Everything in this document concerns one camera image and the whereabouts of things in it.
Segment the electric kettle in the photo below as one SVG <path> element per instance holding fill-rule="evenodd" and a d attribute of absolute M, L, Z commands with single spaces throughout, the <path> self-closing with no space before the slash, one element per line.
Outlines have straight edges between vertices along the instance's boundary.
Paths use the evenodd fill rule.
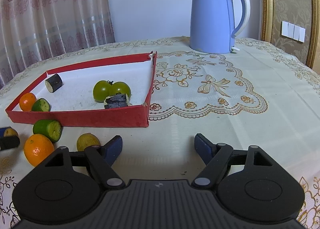
<path fill-rule="evenodd" d="M 241 0 L 241 3 L 242 17 L 235 27 L 232 0 L 192 0 L 190 47 L 212 54 L 239 50 L 234 47 L 235 37 L 250 17 L 250 0 Z"/>

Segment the light switch panel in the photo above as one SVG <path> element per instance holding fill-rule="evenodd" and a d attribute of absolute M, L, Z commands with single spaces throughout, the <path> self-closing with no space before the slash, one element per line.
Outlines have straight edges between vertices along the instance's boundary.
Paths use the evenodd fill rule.
<path fill-rule="evenodd" d="M 285 21 L 281 22 L 281 35 L 287 37 L 288 36 L 288 23 Z"/>
<path fill-rule="evenodd" d="M 294 40 L 299 40 L 299 36 L 300 36 L 300 27 L 295 25 L 294 26 L 294 31 L 293 31 L 293 39 Z"/>
<path fill-rule="evenodd" d="M 306 29 L 300 27 L 299 41 L 304 42 L 305 34 L 306 34 Z"/>
<path fill-rule="evenodd" d="M 288 23 L 288 37 L 293 38 L 294 24 Z"/>

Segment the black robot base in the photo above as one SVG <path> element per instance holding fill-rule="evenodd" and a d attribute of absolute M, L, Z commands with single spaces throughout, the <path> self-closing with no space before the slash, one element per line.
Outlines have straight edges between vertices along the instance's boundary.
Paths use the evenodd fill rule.
<path fill-rule="evenodd" d="M 195 149 L 206 167 L 191 184 L 132 179 L 125 185 L 111 168 L 122 151 L 120 136 L 84 152 L 61 146 L 13 190 L 21 217 L 14 228 L 304 228 L 295 220 L 302 187 L 260 147 L 234 150 L 197 134 Z M 228 176 L 232 165 L 243 164 Z"/>

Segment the lace tablecloth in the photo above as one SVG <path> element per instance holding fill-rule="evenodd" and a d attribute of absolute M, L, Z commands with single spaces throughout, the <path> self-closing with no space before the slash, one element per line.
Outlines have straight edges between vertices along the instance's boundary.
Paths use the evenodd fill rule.
<path fill-rule="evenodd" d="M 18 222 L 12 189 L 32 169 L 22 150 L 32 125 L 11 122 L 4 111 L 10 102 L 48 69 L 151 50 L 158 56 L 150 126 L 65 127 L 57 146 L 76 151 L 77 138 L 87 132 L 102 144 L 121 135 L 124 147 L 113 168 L 128 181 L 192 180 L 204 167 L 193 148 L 196 133 L 234 149 L 259 145 L 304 188 L 298 220 L 319 228 L 320 76 L 269 43 L 245 38 L 237 47 L 239 52 L 220 55 L 193 51 L 186 37 L 114 43 L 38 62 L 18 74 L 0 91 L 1 127 L 12 126 L 22 142 L 0 152 L 0 228 Z"/>

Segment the patterned curtain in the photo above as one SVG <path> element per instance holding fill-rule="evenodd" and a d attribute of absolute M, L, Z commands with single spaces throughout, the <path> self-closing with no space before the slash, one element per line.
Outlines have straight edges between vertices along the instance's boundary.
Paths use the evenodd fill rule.
<path fill-rule="evenodd" d="M 114 41 L 108 0 L 0 0 L 0 88 L 35 62 Z"/>

